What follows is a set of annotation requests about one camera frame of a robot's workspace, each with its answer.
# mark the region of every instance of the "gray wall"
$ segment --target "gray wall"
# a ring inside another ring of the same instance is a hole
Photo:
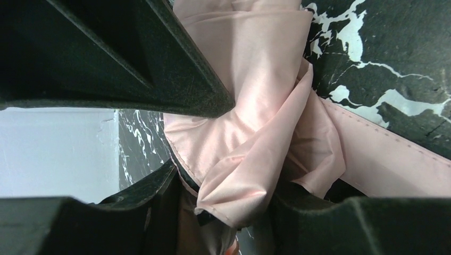
[[[73,196],[100,202],[119,190],[117,111],[0,111],[0,197]]]

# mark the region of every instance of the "pink fabric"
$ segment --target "pink fabric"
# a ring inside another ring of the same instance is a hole
[[[174,12],[235,97],[216,119],[164,114],[177,159],[201,187],[196,212],[230,227],[262,213],[283,178],[323,197],[343,179],[373,196],[451,196],[450,161],[320,99],[302,58],[300,0],[178,0]]]

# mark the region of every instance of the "marble tile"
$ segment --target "marble tile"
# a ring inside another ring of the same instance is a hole
[[[119,111],[119,185],[123,190],[157,170],[170,158],[163,114]]]
[[[451,158],[447,1],[303,1],[324,98]]]

